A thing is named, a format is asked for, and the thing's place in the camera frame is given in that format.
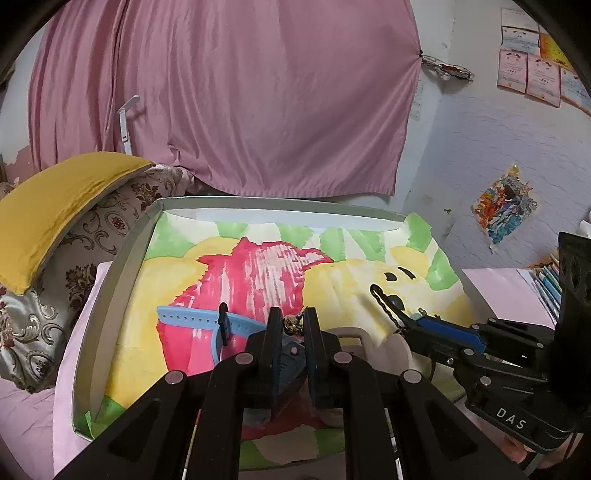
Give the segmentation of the small gold earring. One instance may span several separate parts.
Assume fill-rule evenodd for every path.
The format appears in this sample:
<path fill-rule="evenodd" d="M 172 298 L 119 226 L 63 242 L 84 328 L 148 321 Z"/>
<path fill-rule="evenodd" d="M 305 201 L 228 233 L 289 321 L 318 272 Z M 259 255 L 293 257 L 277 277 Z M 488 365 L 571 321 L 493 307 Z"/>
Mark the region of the small gold earring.
<path fill-rule="evenodd" d="M 304 336 L 304 314 L 287 315 L 283 317 L 283 332 L 290 337 Z"/>

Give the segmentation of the blue smart watch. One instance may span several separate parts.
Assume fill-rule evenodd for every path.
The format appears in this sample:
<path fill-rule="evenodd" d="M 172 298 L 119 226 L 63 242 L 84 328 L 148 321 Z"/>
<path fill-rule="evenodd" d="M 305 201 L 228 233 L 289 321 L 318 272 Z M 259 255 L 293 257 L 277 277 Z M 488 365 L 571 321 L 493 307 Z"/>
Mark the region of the blue smart watch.
<path fill-rule="evenodd" d="M 262 322 L 229 312 L 224 303 L 216 310 L 158 306 L 156 312 L 156 330 L 166 367 L 187 375 L 211 371 L 219 361 L 242 353 L 247 338 L 264 329 Z M 320 425 L 308 406 L 304 366 L 304 338 L 283 334 L 276 406 L 273 411 L 245 411 L 242 428 L 245 439 Z"/>

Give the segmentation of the stack of books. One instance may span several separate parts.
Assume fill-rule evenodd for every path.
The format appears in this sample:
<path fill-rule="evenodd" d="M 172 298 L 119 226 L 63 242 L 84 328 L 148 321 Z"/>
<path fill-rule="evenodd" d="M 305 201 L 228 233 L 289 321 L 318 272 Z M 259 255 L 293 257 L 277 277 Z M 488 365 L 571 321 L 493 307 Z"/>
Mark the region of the stack of books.
<path fill-rule="evenodd" d="M 552 323 L 556 325 L 560 317 L 562 303 L 558 252 L 549 254 L 541 262 L 535 264 L 529 270 L 529 274 L 535 292 L 548 312 Z"/>

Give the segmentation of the floral satin pillow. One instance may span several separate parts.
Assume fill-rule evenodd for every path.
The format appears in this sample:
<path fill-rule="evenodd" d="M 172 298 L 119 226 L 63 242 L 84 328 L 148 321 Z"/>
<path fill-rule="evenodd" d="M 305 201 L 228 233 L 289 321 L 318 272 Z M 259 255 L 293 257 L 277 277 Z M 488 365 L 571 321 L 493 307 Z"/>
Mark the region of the floral satin pillow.
<path fill-rule="evenodd" d="M 194 178 L 156 165 L 97 201 L 65 234 L 23 295 L 1 289 L 1 377 L 29 393 L 52 387 L 97 266 L 114 259 L 125 236 L 156 200 L 182 196 Z"/>

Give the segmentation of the pink bed sheet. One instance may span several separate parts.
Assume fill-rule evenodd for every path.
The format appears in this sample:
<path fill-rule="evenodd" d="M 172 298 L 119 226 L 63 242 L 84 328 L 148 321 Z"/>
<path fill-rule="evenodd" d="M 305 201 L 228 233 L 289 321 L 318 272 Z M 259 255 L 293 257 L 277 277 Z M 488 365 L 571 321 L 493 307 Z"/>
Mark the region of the pink bed sheet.
<path fill-rule="evenodd" d="M 66 345 L 56 386 L 29 394 L 1 381 L 3 479 L 51 479 L 88 445 L 72 427 L 74 376 L 90 313 L 110 266 L 98 266 L 95 285 Z"/>

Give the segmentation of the pink curtain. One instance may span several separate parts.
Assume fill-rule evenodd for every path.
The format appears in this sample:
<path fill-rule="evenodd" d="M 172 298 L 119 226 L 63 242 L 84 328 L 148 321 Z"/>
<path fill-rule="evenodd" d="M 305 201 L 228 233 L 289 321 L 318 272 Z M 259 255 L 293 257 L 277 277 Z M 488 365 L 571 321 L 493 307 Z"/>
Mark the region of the pink curtain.
<path fill-rule="evenodd" d="M 233 195 L 394 193 L 421 69 L 407 1 L 71 1 L 29 89 L 47 168 L 121 148 Z"/>

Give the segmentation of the yellow pillow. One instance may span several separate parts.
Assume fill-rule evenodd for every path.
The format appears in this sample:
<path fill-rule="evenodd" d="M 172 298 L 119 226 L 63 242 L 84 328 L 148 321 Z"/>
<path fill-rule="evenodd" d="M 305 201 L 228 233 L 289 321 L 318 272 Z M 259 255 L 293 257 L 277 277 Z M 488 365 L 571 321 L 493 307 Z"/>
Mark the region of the yellow pillow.
<path fill-rule="evenodd" d="M 76 221 L 151 166 L 122 153 L 86 153 L 19 184 L 1 200 L 1 284 L 25 293 Z"/>

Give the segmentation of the colourful wall drawing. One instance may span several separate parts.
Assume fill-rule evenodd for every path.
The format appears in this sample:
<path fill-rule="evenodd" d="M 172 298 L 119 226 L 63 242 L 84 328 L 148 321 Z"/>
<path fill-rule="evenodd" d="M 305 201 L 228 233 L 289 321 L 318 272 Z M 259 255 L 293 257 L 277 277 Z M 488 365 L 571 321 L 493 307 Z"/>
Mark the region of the colourful wall drawing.
<path fill-rule="evenodd" d="M 521 178 L 519 165 L 513 164 L 480 194 L 471 211 L 487 238 L 489 250 L 494 252 L 537 214 L 540 205 L 531 184 Z"/>

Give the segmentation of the wall curtain hook shelf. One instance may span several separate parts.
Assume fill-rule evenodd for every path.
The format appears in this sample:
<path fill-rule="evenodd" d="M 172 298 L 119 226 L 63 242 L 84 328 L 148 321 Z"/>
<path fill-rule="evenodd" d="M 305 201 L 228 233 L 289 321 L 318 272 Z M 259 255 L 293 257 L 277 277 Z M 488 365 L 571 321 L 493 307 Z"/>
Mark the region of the wall curtain hook shelf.
<path fill-rule="evenodd" d="M 456 64 L 446 63 L 430 55 L 422 55 L 422 64 L 443 77 L 451 77 L 467 82 L 472 82 L 474 80 L 474 73 L 467 68 Z"/>

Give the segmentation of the white plastic bracket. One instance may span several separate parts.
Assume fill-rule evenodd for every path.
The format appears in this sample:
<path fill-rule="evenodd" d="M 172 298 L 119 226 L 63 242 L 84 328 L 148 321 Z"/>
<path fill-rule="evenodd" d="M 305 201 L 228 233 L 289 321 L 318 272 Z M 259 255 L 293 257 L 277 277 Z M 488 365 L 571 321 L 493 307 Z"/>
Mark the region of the white plastic bracket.
<path fill-rule="evenodd" d="M 123 152 L 126 155 L 132 155 L 132 142 L 127 125 L 127 112 L 132 110 L 140 101 L 140 96 L 135 94 L 129 98 L 117 111 L 119 120 L 119 133 L 121 137 Z"/>

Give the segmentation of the wall certificates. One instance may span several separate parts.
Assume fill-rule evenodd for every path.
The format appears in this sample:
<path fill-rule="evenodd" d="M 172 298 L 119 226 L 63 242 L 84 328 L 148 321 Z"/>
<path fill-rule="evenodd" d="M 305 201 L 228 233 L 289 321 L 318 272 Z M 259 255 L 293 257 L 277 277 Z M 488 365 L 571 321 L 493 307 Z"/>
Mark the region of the wall certificates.
<path fill-rule="evenodd" d="M 559 108 L 588 114 L 590 95 L 558 44 L 537 21 L 515 7 L 501 9 L 497 86 Z"/>

